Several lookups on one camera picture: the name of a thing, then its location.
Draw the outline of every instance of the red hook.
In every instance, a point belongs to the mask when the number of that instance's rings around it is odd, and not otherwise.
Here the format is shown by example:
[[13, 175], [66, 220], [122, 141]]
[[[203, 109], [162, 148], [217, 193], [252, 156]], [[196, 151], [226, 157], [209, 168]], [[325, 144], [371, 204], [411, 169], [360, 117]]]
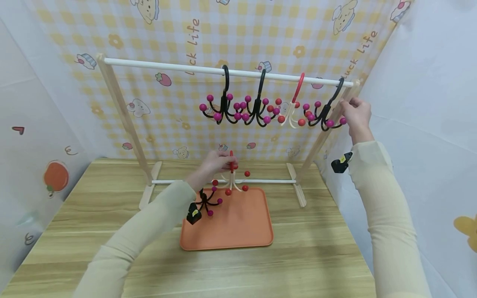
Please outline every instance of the red hook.
[[304, 78], [305, 78], [305, 73], [302, 72], [301, 76], [300, 76], [300, 80], [298, 81], [297, 90], [295, 91], [295, 95], [294, 95], [293, 100], [291, 101], [291, 103], [295, 103], [295, 101], [297, 100], [298, 93], [300, 93], [301, 84], [303, 84], [303, 79]]

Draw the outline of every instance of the yellow checkered backdrop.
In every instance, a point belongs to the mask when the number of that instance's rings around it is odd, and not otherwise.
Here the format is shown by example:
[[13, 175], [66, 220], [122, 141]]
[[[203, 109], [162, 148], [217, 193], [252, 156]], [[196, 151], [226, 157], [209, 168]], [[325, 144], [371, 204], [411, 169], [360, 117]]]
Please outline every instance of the yellow checkered backdrop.
[[[27, 0], [71, 67], [91, 112], [116, 147], [108, 157], [134, 157], [109, 96], [97, 53], [111, 58], [339, 79], [366, 79], [407, 1], [388, 0]], [[221, 125], [198, 109], [207, 94], [219, 104], [224, 77], [114, 67], [147, 158], [199, 159], [211, 149], [242, 159], [304, 159], [319, 125], [265, 128]], [[231, 77], [234, 102], [257, 96], [259, 79]], [[265, 79], [262, 98], [288, 102], [294, 82]], [[336, 87], [305, 84], [298, 101], [328, 101]], [[282, 112], [286, 105], [280, 107]], [[326, 159], [336, 132], [317, 156]]]

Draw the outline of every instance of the orange tray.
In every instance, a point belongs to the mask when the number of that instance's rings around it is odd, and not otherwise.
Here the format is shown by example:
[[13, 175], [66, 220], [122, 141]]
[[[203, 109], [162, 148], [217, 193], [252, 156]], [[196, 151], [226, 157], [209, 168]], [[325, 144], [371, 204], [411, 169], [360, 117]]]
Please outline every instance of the orange tray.
[[[209, 196], [210, 188], [204, 189]], [[232, 195], [226, 196], [225, 189], [218, 189], [210, 199], [218, 206], [207, 205], [214, 211], [208, 216], [205, 207], [202, 208], [202, 218], [191, 225], [187, 220], [182, 221], [180, 246], [183, 250], [207, 250], [236, 247], [268, 246], [273, 242], [265, 192], [258, 187], [250, 188], [247, 192], [232, 190]]]

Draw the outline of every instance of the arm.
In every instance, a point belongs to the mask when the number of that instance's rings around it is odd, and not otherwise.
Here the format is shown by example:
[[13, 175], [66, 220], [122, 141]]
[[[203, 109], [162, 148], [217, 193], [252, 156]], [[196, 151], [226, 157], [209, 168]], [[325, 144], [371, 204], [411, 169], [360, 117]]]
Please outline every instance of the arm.
[[371, 106], [355, 98], [341, 105], [353, 139], [350, 175], [371, 234], [377, 297], [430, 298], [406, 198], [388, 153], [369, 129]]
[[190, 203], [196, 199], [196, 192], [210, 182], [215, 173], [230, 169], [227, 163], [237, 162], [235, 157], [223, 155], [210, 152], [201, 167], [185, 181], [169, 185], [127, 221], [101, 246], [73, 297], [121, 297], [129, 269], [143, 249], [186, 217]]

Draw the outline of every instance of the heart sticker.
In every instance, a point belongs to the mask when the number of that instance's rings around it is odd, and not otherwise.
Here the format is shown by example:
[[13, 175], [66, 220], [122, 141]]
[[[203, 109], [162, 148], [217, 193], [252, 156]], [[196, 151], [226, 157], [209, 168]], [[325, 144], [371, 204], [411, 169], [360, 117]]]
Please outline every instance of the heart sticker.
[[13, 126], [12, 129], [19, 132], [20, 135], [22, 135], [25, 132], [25, 127], [23, 126]]

